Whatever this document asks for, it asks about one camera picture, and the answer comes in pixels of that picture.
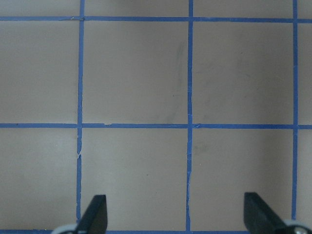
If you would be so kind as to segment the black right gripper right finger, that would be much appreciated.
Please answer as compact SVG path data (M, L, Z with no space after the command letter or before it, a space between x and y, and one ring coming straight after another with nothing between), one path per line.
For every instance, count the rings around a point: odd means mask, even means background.
M243 221L249 232L283 232L285 223L256 193L244 194Z

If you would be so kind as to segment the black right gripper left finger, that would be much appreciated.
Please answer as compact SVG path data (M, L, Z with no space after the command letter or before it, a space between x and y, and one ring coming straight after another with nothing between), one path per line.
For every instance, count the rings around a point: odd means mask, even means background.
M77 225L77 231L106 231L108 226L106 195L95 195Z

